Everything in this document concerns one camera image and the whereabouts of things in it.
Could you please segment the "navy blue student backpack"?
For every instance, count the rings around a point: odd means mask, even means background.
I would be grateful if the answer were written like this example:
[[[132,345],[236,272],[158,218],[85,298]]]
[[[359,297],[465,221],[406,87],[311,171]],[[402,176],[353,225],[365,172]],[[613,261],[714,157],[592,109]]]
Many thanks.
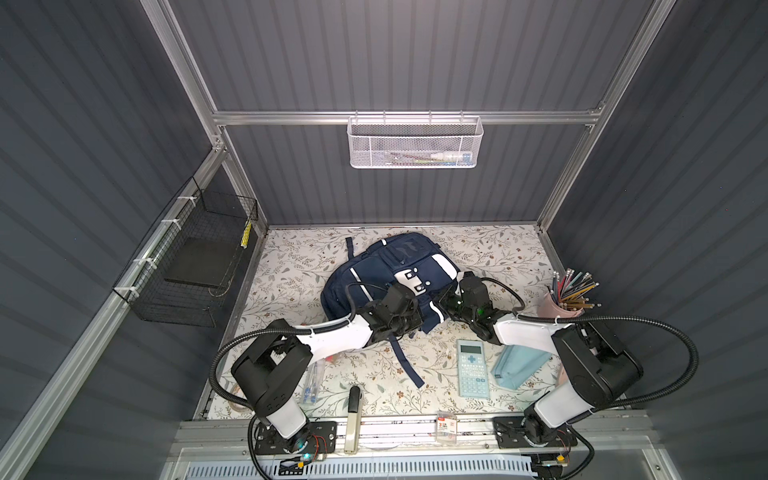
[[[402,369],[417,388],[424,380],[405,357],[399,339],[381,336],[377,306],[392,284],[408,287],[418,300],[423,324],[420,331],[431,332],[448,319],[437,303],[438,295],[457,276],[459,269],[440,246],[421,233],[404,233],[382,239],[364,252],[353,253],[347,238],[348,260],[326,281],[320,303],[326,317],[337,320],[354,313],[366,320],[372,330],[369,346],[390,343]]]

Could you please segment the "light blue calculator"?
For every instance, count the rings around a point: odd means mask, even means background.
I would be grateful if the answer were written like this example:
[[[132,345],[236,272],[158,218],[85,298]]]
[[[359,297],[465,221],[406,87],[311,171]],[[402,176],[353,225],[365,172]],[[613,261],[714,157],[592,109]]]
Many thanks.
[[[463,398],[490,398],[485,351],[480,341],[457,341],[459,395]]]

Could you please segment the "teal pencil case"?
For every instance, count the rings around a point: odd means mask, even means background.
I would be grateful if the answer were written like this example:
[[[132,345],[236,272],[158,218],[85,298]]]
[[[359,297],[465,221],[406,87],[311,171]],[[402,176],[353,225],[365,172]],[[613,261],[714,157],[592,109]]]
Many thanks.
[[[498,387],[517,390],[551,357],[549,352],[543,350],[507,345],[496,360],[491,374]]]

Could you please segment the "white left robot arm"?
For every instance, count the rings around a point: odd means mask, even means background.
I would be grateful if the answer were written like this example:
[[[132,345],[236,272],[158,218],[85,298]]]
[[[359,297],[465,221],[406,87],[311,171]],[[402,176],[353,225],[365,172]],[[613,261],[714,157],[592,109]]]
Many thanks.
[[[309,436],[307,416],[293,395],[310,365],[339,353],[396,343],[422,325],[417,296],[406,286],[393,284],[382,298],[362,307],[352,299],[349,286],[345,294],[351,307],[348,315],[301,328],[274,321],[230,369],[256,418],[272,426],[294,450],[301,449]]]

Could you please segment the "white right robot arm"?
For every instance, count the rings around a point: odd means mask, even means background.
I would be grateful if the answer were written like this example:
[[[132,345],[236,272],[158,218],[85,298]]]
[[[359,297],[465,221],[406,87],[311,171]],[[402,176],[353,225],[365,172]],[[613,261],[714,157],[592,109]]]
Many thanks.
[[[565,381],[524,411],[528,440],[542,444],[557,430],[609,408],[643,376],[639,361],[600,322],[577,317],[525,320],[517,311],[493,306],[487,280],[467,273],[437,297],[448,317],[494,345],[526,347],[559,358]]]

